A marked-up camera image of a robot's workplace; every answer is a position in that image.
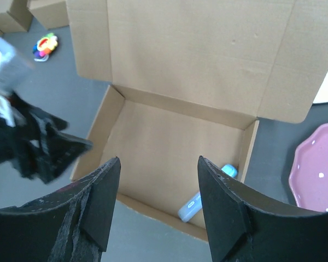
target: gray floor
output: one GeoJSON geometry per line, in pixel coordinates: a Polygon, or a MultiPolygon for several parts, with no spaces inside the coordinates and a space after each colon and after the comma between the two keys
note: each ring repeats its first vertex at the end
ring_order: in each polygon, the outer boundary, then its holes
{"type": "MultiPolygon", "coordinates": [[[[70,123],[66,133],[85,138],[101,102],[107,83],[77,76],[68,27],[52,32],[60,46],[46,63],[35,63],[34,73],[17,89],[24,100],[70,123]]],[[[29,33],[6,34],[4,38],[32,57],[36,41],[47,31],[33,21],[29,33]]],[[[70,183],[71,168],[52,184],[22,179],[9,163],[0,165],[0,208],[20,206],[70,183]]],[[[116,203],[108,250],[102,261],[211,261],[207,243],[144,217],[116,203]]]]}

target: colorful rattle toy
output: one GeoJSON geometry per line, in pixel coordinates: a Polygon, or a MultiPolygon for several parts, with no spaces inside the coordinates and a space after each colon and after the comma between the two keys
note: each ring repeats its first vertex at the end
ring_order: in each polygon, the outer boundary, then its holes
{"type": "Polygon", "coordinates": [[[45,62],[49,59],[49,55],[58,46],[57,36],[49,33],[42,37],[33,48],[34,60],[38,62],[45,62]]]}

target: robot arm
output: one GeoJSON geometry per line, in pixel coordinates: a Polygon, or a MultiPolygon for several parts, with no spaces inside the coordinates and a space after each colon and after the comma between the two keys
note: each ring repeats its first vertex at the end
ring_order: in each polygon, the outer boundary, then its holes
{"type": "Polygon", "coordinates": [[[59,177],[92,147],[61,133],[67,122],[22,100],[14,86],[32,70],[30,61],[0,38],[0,163],[11,161],[22,177],[44,183],[59,177]]]}

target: polka dot plate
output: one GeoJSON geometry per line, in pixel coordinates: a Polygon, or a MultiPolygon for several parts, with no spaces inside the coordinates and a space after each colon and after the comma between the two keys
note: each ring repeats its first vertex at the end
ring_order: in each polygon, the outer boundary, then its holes
{"type": "Polygon", "coordinates": [[[289,186],[298,207],[328,212],[328,124],[297,147],[289,186]]]}

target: open cardboard box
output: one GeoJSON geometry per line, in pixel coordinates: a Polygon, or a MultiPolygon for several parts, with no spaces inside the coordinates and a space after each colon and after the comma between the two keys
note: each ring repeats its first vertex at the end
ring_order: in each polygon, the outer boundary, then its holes
{"type": "Polygon", "coordinates": [[[197,161],[244,181],[258,117],[301,122],[328,70],[328,1],[67,0],[79,75],[113,82],[72,180],[118,156],[118,200],[206,239],[197,161]]]}

